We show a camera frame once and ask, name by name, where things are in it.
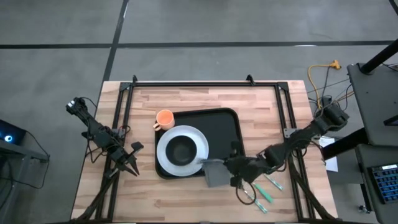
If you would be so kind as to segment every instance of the black metal frame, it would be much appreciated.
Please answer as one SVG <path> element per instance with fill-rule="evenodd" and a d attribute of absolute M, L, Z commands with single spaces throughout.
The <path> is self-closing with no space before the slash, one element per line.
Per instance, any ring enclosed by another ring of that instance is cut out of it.
<path fill-rule="evenodd" d="M 118 128 L 118 122 L 119 122 L 119 115 L 120 115 L 120 110 L 121 110 L 121 103 L 123 100 L 123 94 L 126 90 L 128 90 L 127 94 L 127 102 L 126 102 L 126 108 L 124 111 L 124 117 L 123 117 L 123 126 L 126 126 L 128 124 L 128 118 L 129 118 L 129 110 L 131 107 L 132 103 L 132 93 L 133 89 L 135 87 L 170 87 L 170 86 L 264 86 L 264 87 L 273 87 L 275 90 L 275 97 L 277 101 L 277 106 L 279 110 L 279 118 L 280 118 L 280 126 L 281 130 L 287 127 L 286 120 L 285 120 L 285 113 L 284 113 L 284 108 L 282 104 L 282 97 L 281 97 L 281 91 L 284 92 L 285 94 L 285 99 L 287 103 L 287 111 L 289 113 L 289 119 L 291 123 L 292 128 L 296 128 L 296 122 L 295 122 L 295 116 L 293 112 L 293 106 L 292 106 L 292 101 L 290 98 L 290 93 L 289 93 L 289 86 L 287 82 L 255 82 L 252 78 L 251 75 L 248 75 L 246 81 L 241 81 L 241 82 L 138 82 L 136 76 L 133 76 L 133 81 L 132 82 L 122 82 L 120 83 L 119 86 L 119 94 L 118 94 L 118 100 L 116 103 L 116 108 L 115 108 L 115 113 L 114 113 L 114 118 L 113 118 L 113 124 L 112 128 Z M 308 183 L 307 179 L 307 173 L 305 170 L 305 164 L 303 160 L 303 156 L 301 151 L 297 151 L 297 159 L 298 159 L 298 164 L 299 164 L 299 169 L 300 173 L 305 181 L 305 183 Z M 107 173 L 111 168 L 111 160 L 110 158 L 106 158 L 105 166 L 104 166 L 104 174 Z M 296 207 L 296 212 L 297 212 L 297 218 L 298 220 L 302 220 L 303 217 L 303 210 L 302 210 L 302 205 L 300 201 L 300 194 L 299 194 L 299 189 L 297 187 L 297 183 L 293 178 L 290 177 L 291 183 L 292 183 L 292 188 L 293 188 L 293 196 L 295 200 L 295 207 Z M 114 215 L 114 206 L 116 203 L 116 193 L 118 190 L 118 182 L 119 182 L 119 172 L 114 175 L 114 177 L 109 180 L 105 177 L 103 177 L 103 180 L 101 182 L 101 190 L 100 194 L 97 195 L 97 197 L 101 197 L 100 200 L 98 198 L 95 198 L 95 203 L 93 202 L 90 206 L 96 208 L 96 214 L 95 214 L 95 219 L 90 220 L 90 217 L 92 216 L 94 210 L 90 213 L 90 215 L 77 219 L 77 220 L 71 220 L 74 223 L 86 223 L 88 221 L 90 222 L 112 222 L 113 215 Z M 109 207 L 108 207 L 108 213 L 106 214 L 106 218 L 102 218 L 103 216 L 103 196 L 105 193 L 108 191 L 110 188 L 110 185 L 112 185 L 112 190 L 111 190 L 111 195 L 110 195 L 110 200 L 109 200 Z M 310 201 L 306 198 L 306 203 L 309 211 L 309 218 L 313 219 L 315 218 L 315 213 L 312 207 L 312 204 Z"/>

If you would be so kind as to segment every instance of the keyboard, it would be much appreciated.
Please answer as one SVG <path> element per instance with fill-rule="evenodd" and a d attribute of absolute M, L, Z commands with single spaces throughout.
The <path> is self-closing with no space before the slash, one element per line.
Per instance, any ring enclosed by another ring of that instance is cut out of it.
<path fill-rule="evenodd" d="M 398 202 L 398 164 L 371 167 L 369 170 L 373 175 L 381 202 Z"/>

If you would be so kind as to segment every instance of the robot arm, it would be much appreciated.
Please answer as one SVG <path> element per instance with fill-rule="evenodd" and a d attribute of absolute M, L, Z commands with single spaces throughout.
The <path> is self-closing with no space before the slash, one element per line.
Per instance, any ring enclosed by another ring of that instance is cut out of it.
<path fill-rule="evenodd" d="M 336 104 L 330 104 L 319 111 L 307 127 L 293 132 L 284 143 L 267 147 L 257 157 L 233 156 L 225 160 L 224 165 L 233 175 L 231 186 L 239 186 L 242 179 L 251 183 L 261 174 L 275 172 L 285 164 L 292 151 L 306 148 L 314 137 L 340 130 L 348 118 Z"/>
<path fill-rule="evenodd" d="M 84 99 L 76 97 L 66 107 L 70 114 L 77 116 L 87 126 L 88 131 L 82 133 L 82 135 L 88 140 L 92 140 L 103 151 L 106 151 L 115 162 L 115 168 L 106 174 L 108 177 L 111 177 L 119 170 L 126 170 L 135 176 L 139 175 L 137 159 L 134 155 L 144 148 L 140 142 L 132 143 L 133 152 L 128 154 L 123 148 L 123 139 L 126 133 L 123 130 L 112 130 L 97 122 L 89 114 Z"/>

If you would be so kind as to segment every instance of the green-handled tool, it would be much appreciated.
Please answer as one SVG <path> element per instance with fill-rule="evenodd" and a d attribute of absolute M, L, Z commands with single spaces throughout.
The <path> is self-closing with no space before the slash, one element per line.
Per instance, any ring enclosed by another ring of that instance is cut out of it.
<path fill-rule="evenodd" d="M 269 203 L 272 203 L 274 201 L 274 199 L 271 197 L 271 195 L 269 195 L 260 185 L 255 184 L 253 182 L 254 186 L 257 188 L 258 191 L 260 191 L 260 193 L 262 194 L 262 196 L 264 196 L 264 198 L 267 199 L 267 201 Z"/>
<path fill-rule="evenodd" d="M 252 197 L 246 190 L 243 189 L 243 192 L 244 192 L 251 200 L 254 200 L 254 197 Z M 257 205 L 257 207 L 260 208 L 260 210 L 261 210 L 264 214 L 266 214 L 266 213 L 268 212 L 268 210 L 267 210 L 266 208 L 264 208 L 264 206 L 262 206 L 262 205 L 260 204 L 260 202 L 259 202 L 257 199 L 254 200 L 254 203 Z"/>
<path fill-rule="evenodd" d="M 269 177 L 268 175 L 266 175 L 266 174 L 263 174 L 264 175 L 264 177 L 266 177 L 269 181 L 271 181 L 271 183 L 273 183 L 274 185 L 275 185 L 275 187 L 277 187 L 279 190 L 283 190 L 284 188 L 280 185 L 280 184 L 278 184 L 274 179 L 272 179 L 271 177 Z"/>

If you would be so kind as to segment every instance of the metal bracket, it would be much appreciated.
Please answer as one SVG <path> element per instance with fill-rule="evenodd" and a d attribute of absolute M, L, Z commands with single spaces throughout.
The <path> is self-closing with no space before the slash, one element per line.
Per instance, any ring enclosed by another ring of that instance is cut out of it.
<path fill-rule="evenodd" d="M 278 86 L 279 88 L 285 90 L 285 91 L 289 91 L 289 85 L 287 84 L 287 82 L 278 82 Z"/>
<path fill-rule="evenodd" d="M 294 132 L 298 131 L 299 128 L 284 128 L 284 137 L 285 138 L 290 138 L 290 135 L 292 135 Z M 314 137 L 311 138 L 312 141 L 319 140 L 321 136 L 319 134 L 315 135 Z"/>
<path fill-rule="evenodd" d="M 298 128 L 284 128 L 284 136 L 285 138 L 290 138 L 290 135 L 295 131 L 299 130 Z"/>
<path fill-rule="evenodd" d="M 256 82 L 254 81 L 254 79 L 253 79 L 253 77 L 251 75 L 248 75 L 246 77 L 246 81 L 249 81 L 251 86 L 255 86 L 256 85 Z"/>
<path fill-rule="evenodd" d="M 131 86 L 131 83 L 129 83 L 129 82 L 120 83 L 119 91 L 128 90 L 130 86 Z"/>
<path fill-rule="evenodd" d="M 138 78 L 136 77 L 136 75 L 133 75 L 133 76 L 132 76 L 132 83 L 131 83 L 131 86 L 132 86 L 132 87 L 135 87 L 137 81 L 138 81 Z"/>

